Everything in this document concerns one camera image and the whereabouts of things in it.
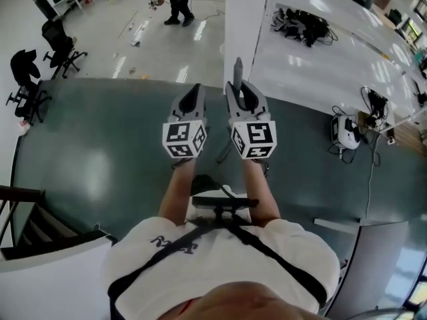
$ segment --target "staircase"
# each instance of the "staircase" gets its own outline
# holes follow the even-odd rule
[[[12,216],[18,203],[20,201],[33,203],[32,211],[16,246],[0,249],[3,259],[6,261],[52,253],[102,237],[109,237],[111,241],[115,242],[113,237],[102,230],[81,233],[64,224],[48,211],[44,193],[41,191],[0,187],[0,200],[3,200],[1,204],[3,208],[7,201],[11,205],[6,223],[0,232],[0,243],[6,227],[13,221]]]

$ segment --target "black strap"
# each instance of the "black strap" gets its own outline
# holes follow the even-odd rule
[[[323,285],[315,277],[285,261],[285,259],[278,255],[274,250],[262,243],[257,236],[242,229],[241,227],[238,227],[236,224],[231,223],[226,225],[225,228],[240,239],[243,244],[251,245],[258,251],[262,252],[265,256],[276,260],[277,263],[279,263],[302,287],[307,289],[307,291],[313,295],[314,299],[319,303],[320,309],[325,306],[326,301],[328,300],[328,295]]]
[[[320,309],[324,307],[328,297],[326,290],[316,278],[304,270],[294,267],[292,264],[288,263],[282,257],[280,257],[275,251],[262,243],[258,237],[239,227],[239,223],[244,224],[243,219],[237,215],[234,215],[233,218],[233,222],[223,222],[221,227],[234,234],[238,239],[240,239],[240,241],[242,241],[243,244],[251,245],[258,251],[262,252],[264,255],[276,260],[302,287],[307,289],[307,291],[313,295],[313,297],[319,303]],[[131,286],[131,284],[141,275],[142,272],[153,267],[161,260],[172,255],[181,248],[187,247],[191,242],[195,241],[197,238],[212,231],[215,228],[218,228],[218,224],[214,226],[197,226],[194,230],[186,233],[183,237],[180,237],[176,241],[166,245],[163,249],[155,253],[143,267],[114,281],[109,286],[107,292],[110,300],[113,302],[113,304],[115,304],[119,296]]]

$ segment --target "printed logo on shirt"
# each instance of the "printed logo on shirt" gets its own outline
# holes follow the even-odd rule
[[[171,241],[168,241],[165,239],[164,236],[157,236],[155,239],[152,239],[150,243],[155,243],[155,246],[160,247],[167,247],[169,244],[171,244]],[[187,253],[189,255],[193,255],[193,250],[196,250],[199,247],[196,243],[190,243],[187,247],[181,248],[178,251],[183,251],[184,253]]]

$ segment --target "white t-shirt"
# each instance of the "white t-shirt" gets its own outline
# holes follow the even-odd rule
[[[170,241],[194,229],[177,227],[168,219],[142,221],[107,254],[102,267],[106,289],[117,279],[142,267]],[[276,219],[261,227],[243,227],[292,265],[313,275],[330,298],[338,285],[340,266],[336,254],[317,235],[300,225]],[[187,300],[234,281],[263,283],[282,299],[313,313],[318,303],[277,261],[244,245],[227,229],[217,229],[196,239],[143,272],[119,297],[115,306],[127,320],[157,320]]]

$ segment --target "black pants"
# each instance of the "black pants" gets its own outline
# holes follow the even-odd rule
[[[179,12],[187,18],[194,18],[193,13],[188,8],[188,0],[170,0],[172,17],[178,19]]]

